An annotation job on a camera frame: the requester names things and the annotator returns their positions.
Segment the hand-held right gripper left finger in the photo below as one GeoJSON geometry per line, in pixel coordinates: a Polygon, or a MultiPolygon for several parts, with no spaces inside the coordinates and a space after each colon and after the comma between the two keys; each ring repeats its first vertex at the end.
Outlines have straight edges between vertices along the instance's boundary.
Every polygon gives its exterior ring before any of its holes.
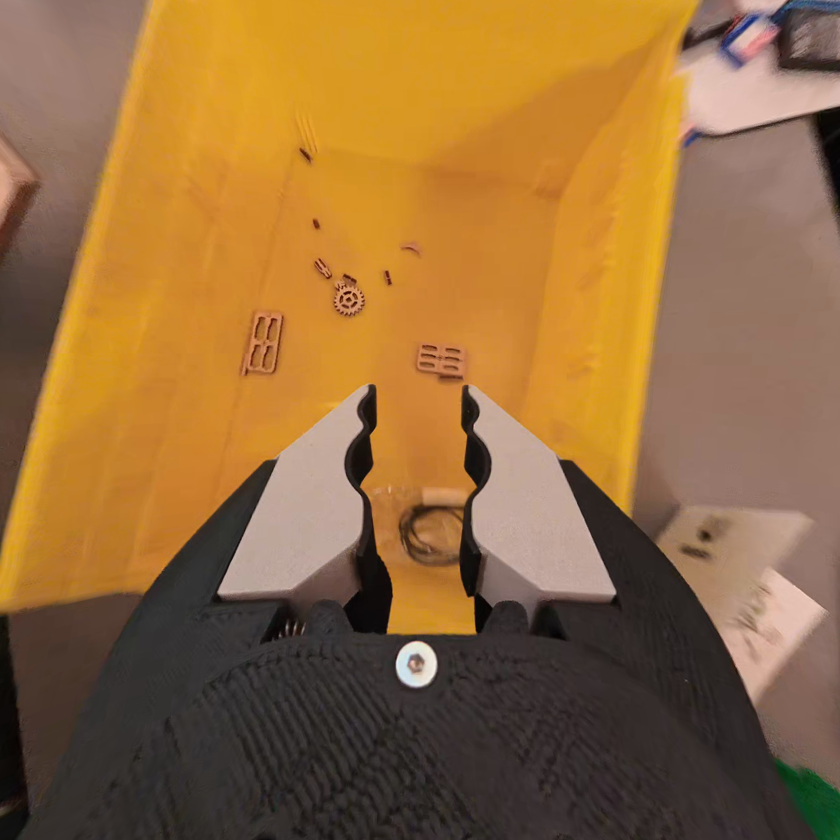
{"type": "Polygon", "coordinates": [[[376,397],[374,385],[358,388],[273,460],[220,600],[280,600],[301,620],[330,600],[358,632],[387,631],[392,581],[362,488],[374,463],[376,397]]]}

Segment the green plastic bin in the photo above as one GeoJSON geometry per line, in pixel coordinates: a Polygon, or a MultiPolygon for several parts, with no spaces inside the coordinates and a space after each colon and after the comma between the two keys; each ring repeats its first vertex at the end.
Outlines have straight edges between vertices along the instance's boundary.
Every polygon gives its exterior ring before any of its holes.
{"type": "Polygon", "coordinates": [[[814,771],[775,759],[787,791],[817,839],[839,839],[839,790],[814,771]]]}

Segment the bag with black rubber bands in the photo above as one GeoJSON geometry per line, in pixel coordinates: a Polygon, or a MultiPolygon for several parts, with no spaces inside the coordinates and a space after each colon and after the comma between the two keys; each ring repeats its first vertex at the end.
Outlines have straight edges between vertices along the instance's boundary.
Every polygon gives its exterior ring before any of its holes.
{"type": "Polygon", "coordinates": [[[421,500],[399,517],[397,532],[406,557],[428,569],[443,569],[459,562],[465,516],[464,502],[421,500]]]}

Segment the white paper sheet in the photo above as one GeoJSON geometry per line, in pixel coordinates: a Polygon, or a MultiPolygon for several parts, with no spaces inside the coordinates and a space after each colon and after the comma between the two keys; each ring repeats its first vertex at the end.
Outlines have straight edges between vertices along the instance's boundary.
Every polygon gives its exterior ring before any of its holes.
{"type": "Polygon", "coordinates": [[[736,68],[707,42],[684,51],[678,64],[686,84],[685,130],[721,137],[835,109],[839,74],[788,70],[774,45],[736,68]]]}

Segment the wooden rectangular frame piece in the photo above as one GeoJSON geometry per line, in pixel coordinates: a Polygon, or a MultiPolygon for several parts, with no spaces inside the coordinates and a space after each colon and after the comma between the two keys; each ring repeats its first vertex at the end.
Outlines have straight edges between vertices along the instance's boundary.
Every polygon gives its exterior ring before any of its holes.
{"type": "Polygon", "coordinates": [[[240,375],[273,375],[277,370],[284,315],[279,311],[255,311],[248,331],[240,375]]]}

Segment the wooden slotted plate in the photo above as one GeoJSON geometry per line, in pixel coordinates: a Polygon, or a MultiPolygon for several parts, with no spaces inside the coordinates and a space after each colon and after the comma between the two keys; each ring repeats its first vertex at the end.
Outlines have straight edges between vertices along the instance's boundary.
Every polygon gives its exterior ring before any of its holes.
{"type": "Polygon", "coordinates": [[[466,349],[448,342],[422,342],[417,349],[416,369],[439,380],[463,380],[467,372],[466,349]]]}

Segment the dark flat box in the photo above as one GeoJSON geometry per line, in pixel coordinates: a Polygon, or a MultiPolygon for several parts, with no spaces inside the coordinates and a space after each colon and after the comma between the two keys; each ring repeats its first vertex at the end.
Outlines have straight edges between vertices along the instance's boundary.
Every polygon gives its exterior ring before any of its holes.
{"type": "Polygon", "coordinates": [[[777,18],[778,66],[785,70],[839,71],[839,10],[827,3],[784,8],[777,18]]]}

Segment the yellow plastic bin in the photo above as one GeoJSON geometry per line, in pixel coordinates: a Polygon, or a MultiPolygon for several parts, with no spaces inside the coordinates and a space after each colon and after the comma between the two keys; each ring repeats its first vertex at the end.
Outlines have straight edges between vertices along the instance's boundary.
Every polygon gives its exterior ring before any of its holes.
{"type": "Polygon", "coordinates": [[[370,485],[461,486],[459,388],[416,369],[424,340],[465,348],[469,382],[630,512],[695,5],[152,2],[2,606],[146,588],[366,383],[370,485]],[[255,311],[283,314],[280,355],[242,376],[255,311]]]}

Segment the grey desk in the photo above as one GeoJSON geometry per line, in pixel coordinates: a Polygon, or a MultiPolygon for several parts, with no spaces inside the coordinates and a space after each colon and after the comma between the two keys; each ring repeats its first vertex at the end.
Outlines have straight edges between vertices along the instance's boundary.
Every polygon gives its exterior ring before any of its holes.
{"type": "MultiPolygon", "coordinates": [[[[2,260],[2,520],[144,2],[2,2],[2,134],[40,188],[2,260]]],[[[698,140],[681,165],[633,517],[803,511],[782,574],[829,612],[768,688],[773,750],[838,786],[838,117],[698,140]]]]}

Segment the blue striped packet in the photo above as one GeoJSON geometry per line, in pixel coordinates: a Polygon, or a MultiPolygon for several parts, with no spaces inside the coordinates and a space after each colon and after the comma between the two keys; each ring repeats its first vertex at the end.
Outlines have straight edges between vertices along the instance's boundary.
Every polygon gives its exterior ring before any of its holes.
{"type": "Polygon", "coordinates": [[[771,14],[750,11],[733,19],[721,37],[718,51],[729,65],[740,69],[770,46],[780,31],[781,25],[771,14]]]}

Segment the white instruction booklet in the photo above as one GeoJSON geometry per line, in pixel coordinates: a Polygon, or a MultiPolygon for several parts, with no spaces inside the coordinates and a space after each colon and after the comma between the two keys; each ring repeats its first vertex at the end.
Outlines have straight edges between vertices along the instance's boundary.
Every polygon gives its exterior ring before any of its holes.
{"type": "Polygon", "coordinates": [[[827,617],[778,572],[811,527],[798,511],[685,506],[656,538],[721,636],[753,704],[827,617]]]}

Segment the brown wooden box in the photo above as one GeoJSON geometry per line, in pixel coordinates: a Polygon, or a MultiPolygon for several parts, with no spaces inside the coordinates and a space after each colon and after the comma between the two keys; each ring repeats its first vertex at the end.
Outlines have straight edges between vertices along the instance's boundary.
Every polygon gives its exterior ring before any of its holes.
{"type": "Polygon", "coordinates": [[[35,170],[1,134],[1,259],[12,246],[39,186],[35,170]]]}

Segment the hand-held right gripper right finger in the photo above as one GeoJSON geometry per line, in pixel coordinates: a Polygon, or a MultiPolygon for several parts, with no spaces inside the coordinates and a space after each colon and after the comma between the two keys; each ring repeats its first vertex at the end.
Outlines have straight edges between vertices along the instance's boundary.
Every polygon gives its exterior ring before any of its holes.
{"type": "Polygon", "coordinates": [[[459,569],[485,603],[609,603],[616,588],[560,458],[474,385],[461,394],[465,471],[459,569]]]}

